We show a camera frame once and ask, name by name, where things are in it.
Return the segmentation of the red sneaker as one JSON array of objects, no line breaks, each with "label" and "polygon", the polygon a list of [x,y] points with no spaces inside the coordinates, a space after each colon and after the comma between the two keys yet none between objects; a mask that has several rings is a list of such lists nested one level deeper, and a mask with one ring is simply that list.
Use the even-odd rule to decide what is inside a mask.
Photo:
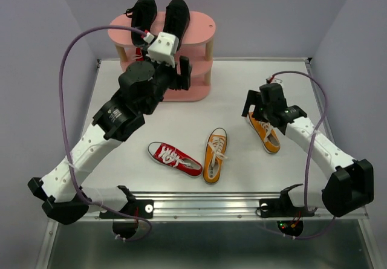
[{"label": "red sneaker", "polygon": [[144,61],[145,54],[146,54],[146,50],[144,50],[143,48],[137,47],[135,49],[134,60],[136,62]]},{"label": "red sneaker", "polygon": [[147,151],[158,164],[179,170],[190,177],[198,177],[203,171],[197,160],[170,144],[155,141],[148,145]]}]

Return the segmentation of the black canvas shoe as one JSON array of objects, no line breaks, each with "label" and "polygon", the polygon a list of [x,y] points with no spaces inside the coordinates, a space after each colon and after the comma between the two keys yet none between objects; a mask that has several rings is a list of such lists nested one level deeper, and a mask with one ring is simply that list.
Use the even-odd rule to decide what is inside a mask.
[{"label": "black canvas shoe", "polygon": [[177,50],[180,49],[182,39],[190,23],[190,11],[184,0],[171,0],[166,7],[163,32],[173,34],[179,40]]},{"label": "black canvas shoe", "polygon": [[127,18],[131,19],[131,27],[141,31],[149,31],[157,17],[155,0],[137,0],[133,7],[125,11]]}]

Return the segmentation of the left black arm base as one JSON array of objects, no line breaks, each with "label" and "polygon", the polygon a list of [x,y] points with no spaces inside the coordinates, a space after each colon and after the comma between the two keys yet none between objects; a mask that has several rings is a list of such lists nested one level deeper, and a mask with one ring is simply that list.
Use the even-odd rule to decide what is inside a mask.
[{"label": "left black arm base", "polygon": [[137,199],[126,187],[118,186],[114,191],[118,197],[108,198],[110,206],[115,209],[106,210],[102,207],[100,219],[112,220],[112,232],[115,238],[123,242],[139,241],[150,234],[153,217],[154,201],[152,199]]}]

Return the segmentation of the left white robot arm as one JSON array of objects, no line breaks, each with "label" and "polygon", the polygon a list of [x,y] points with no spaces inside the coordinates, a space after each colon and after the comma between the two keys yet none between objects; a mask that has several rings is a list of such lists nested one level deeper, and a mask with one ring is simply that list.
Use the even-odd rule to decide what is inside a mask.
[{"label": "left white robot arm", "polygon": [[99,163],[145,123],[168,89],[190,87],[192,65],[180,56],[179,66],[150,60],[133,62],[119,76],[119,89],[94,115],[79,142],[42,178],[28,182],[43,201],[45,214],[61,224],[72,224],[86,213],[107,211],[114,217],[133,218],[136,198],[124,185],[109,189],[83,187]]}]

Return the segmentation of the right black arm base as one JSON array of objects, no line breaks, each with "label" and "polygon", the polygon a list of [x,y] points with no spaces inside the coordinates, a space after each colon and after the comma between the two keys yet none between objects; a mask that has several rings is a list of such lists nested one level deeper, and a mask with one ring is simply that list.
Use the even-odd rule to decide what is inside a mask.
[{"label": "right black arm base", "polygon": [[294,184],[281,190],[278,198],[264,198],[259,200],[255,210],[261,218],[292,218],[291,221],[277,221],[279,231],[285,235],[297,239],[303,232],[303,217],[312,217],[316,209],[309,210],[304,205],[296,207],[291,202],[289,192],[302,184]]}]

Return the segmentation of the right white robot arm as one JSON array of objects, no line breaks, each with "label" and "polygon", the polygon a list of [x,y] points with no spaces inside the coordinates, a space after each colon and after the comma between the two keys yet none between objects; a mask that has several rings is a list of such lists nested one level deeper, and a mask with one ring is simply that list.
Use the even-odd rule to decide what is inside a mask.
[{"label": "right white robot arm", "polygon": [[314,209],[327,209],[339,218],[374,201],[374,169],[366,160],[356,160],[321,134],[307,113],[297,105],[288,106],[282,86],[262,85],[247,93],[242,116],[268,123],[307,153],[327,178],[327,183],[310,193],[305,183],[284,188],[277,199],[264,199],[263,218],[313,216]]}]

